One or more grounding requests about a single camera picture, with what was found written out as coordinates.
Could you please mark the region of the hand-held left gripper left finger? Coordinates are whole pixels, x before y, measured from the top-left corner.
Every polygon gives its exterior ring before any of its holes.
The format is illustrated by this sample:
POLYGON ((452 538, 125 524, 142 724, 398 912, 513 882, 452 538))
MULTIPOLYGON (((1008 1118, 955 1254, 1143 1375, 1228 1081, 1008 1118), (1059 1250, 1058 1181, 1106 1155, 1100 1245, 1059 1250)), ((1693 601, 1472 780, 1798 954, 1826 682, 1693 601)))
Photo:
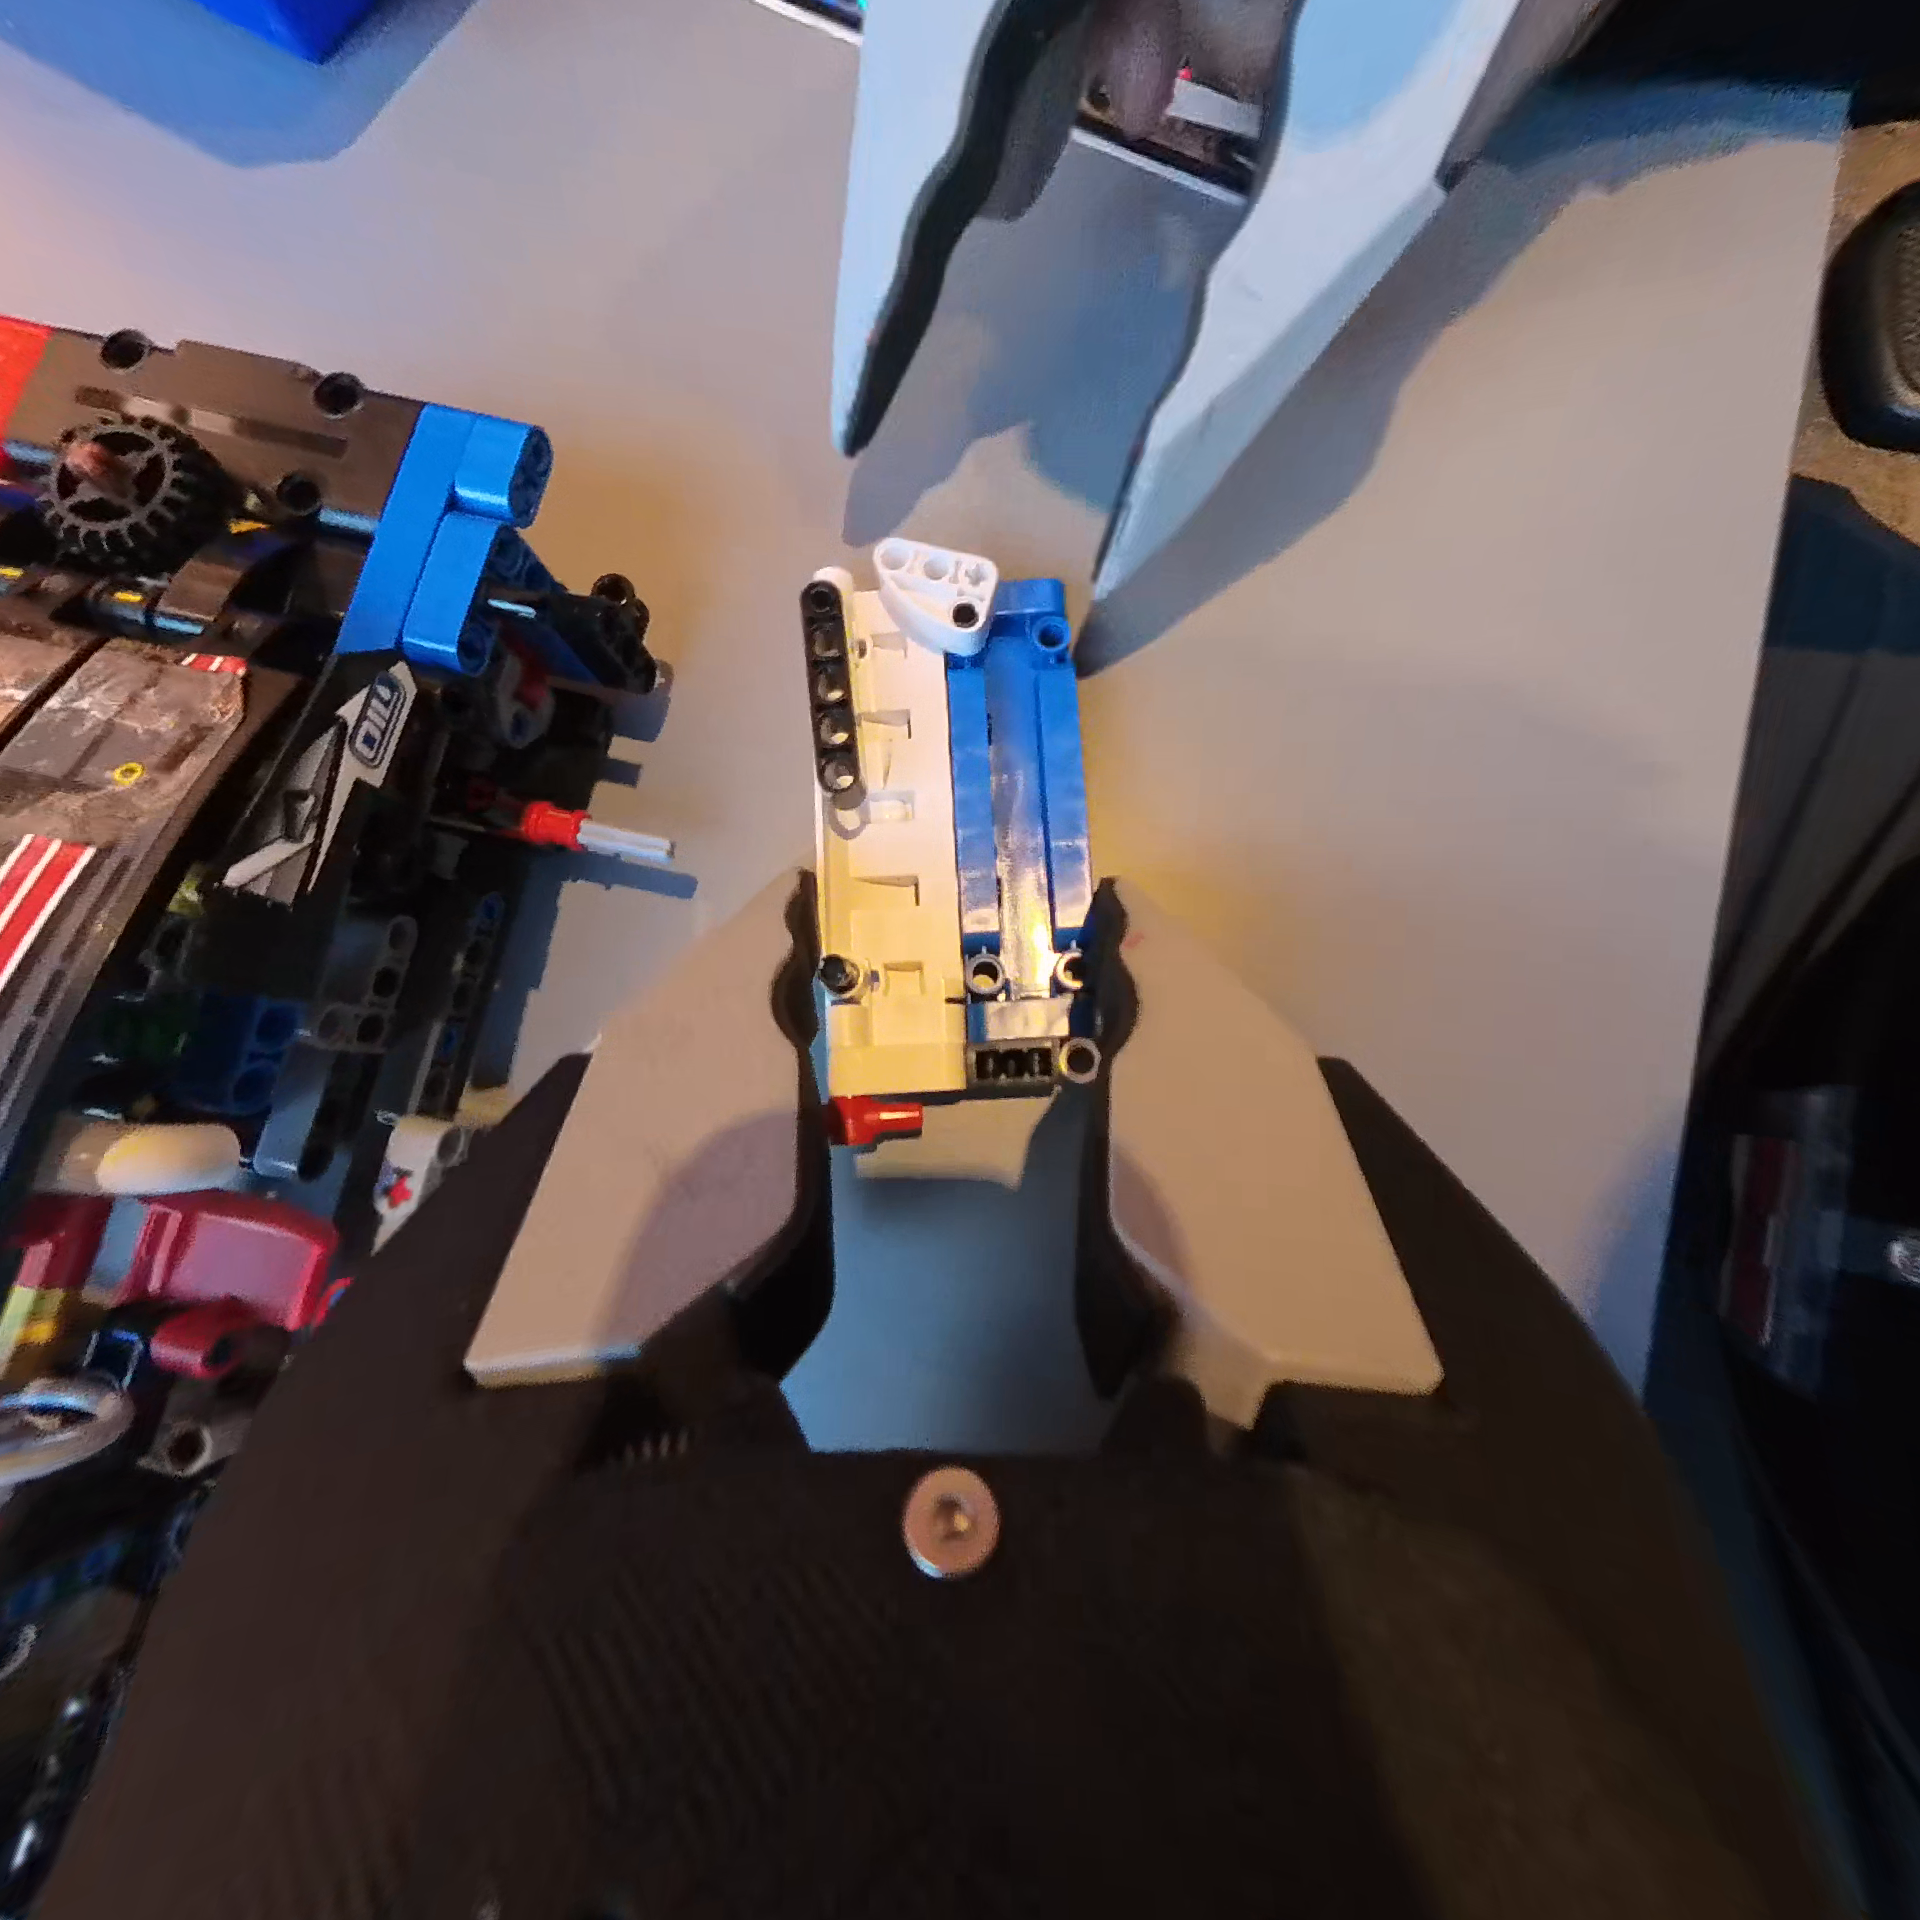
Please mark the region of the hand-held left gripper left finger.
POLYGON ((833 1297, 818 882, 772 880, 606 1022, 465 1351, 488 1390, 588 1380, 713 1312, 780 1380, 833 1297))

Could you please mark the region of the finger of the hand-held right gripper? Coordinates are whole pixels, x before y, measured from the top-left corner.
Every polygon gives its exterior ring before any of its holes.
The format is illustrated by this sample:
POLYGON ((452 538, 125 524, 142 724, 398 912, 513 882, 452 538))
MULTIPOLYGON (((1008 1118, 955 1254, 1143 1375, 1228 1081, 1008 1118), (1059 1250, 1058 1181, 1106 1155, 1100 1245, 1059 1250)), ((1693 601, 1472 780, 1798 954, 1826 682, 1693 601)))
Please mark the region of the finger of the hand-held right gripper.
POLYGON ((1125 471, 1092 594, 1129 585, 1443 207, 1516 2, 1300 2, 1256 182, 1125 471))
POLYGON ((1019 220, 1085 92, 1083 2, 872 2, 833 297, 833 442, 856 458, 899 395, 950 258, 1019 220))

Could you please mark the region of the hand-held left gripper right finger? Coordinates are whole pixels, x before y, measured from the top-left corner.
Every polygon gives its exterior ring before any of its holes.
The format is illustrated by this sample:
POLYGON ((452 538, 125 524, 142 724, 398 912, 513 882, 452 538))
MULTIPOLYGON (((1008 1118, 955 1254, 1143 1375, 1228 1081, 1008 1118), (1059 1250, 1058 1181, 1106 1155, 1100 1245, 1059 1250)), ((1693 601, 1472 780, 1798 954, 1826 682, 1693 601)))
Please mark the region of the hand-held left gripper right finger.
POLYGON ((1085 990, 1075 1330, 1100 1400, 1160 1375, 1255 1425, 1286 1387, 1432 1398, 1443 1361, 1310 1042, 1118 878, 1085 990))

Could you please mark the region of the blue white toy brick assembly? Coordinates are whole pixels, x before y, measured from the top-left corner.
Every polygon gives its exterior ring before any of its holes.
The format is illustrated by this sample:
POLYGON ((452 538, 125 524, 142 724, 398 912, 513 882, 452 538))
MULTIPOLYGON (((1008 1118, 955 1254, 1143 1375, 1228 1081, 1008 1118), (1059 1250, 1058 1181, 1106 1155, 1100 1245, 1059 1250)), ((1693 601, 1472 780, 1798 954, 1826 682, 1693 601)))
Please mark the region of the blue white toy brick assembly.
POLYGON ((985 645, 902 638, 859 584, 800 594, 818 784, 829 1134, 915 1141, 932 1102, 1092 1087, 1096 892, 1065 590, 998 568, 985 645))

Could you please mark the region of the white triangular toy connector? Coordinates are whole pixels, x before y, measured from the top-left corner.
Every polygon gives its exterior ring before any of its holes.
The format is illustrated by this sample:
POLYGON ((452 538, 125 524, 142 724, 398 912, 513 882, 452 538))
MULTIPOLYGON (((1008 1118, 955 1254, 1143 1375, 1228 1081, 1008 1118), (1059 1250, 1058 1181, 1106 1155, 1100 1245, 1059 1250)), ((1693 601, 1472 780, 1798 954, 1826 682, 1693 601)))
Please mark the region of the white triangular toy connector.
POLYGON ((998 598, 998 565, 985 555, 889 538, 872 562, 879 605, 902 638, 963 661, 985 645, 998 598))

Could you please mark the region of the grey desk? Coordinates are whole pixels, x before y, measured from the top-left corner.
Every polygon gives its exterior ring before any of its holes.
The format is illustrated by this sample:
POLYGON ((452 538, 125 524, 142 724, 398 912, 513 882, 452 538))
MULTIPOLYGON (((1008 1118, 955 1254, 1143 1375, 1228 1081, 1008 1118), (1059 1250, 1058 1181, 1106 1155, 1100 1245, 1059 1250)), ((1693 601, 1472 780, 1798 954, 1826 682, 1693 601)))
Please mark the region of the grey desk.
POLYGON ((1089 612, 1235 212, 1072 145, 978 225, 882 431, 829 428, 856 55, 759 2, 405 2, 305 65, 195 2, 2 5, 2 312, 540 422, 535 542, 669 662, 538 860, 529 1091, 809 857, 793 601, 882 538, 1068 585, 1092 847, 1500 1218, 1629 1382, 1713 952, 1842 98, 1538 92, 1089 612))

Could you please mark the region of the toy car chassis model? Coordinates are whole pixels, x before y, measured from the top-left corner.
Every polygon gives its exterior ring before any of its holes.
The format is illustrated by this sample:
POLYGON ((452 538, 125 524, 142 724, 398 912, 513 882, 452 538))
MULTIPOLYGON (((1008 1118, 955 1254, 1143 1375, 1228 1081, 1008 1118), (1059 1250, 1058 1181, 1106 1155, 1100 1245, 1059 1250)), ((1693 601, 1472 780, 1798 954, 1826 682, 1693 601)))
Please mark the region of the toy car chassis model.
POLYGON ((465 1145, 540 850, 659 682, 535 422, 2 321, 2 1511, 190 1475, 465 1145))

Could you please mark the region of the blue toy block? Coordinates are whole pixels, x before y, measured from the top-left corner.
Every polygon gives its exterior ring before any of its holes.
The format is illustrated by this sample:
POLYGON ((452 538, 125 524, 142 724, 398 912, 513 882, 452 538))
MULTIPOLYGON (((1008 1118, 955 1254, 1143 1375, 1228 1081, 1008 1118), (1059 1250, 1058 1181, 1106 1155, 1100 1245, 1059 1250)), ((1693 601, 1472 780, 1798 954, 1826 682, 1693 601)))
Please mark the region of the blue toy block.
POLYGON ((352 35, 389 10, 389 2, 243 2, 205 0, 205 15, 235 27, 252 41, 266 44, 302 64, 332 60, 352 35))

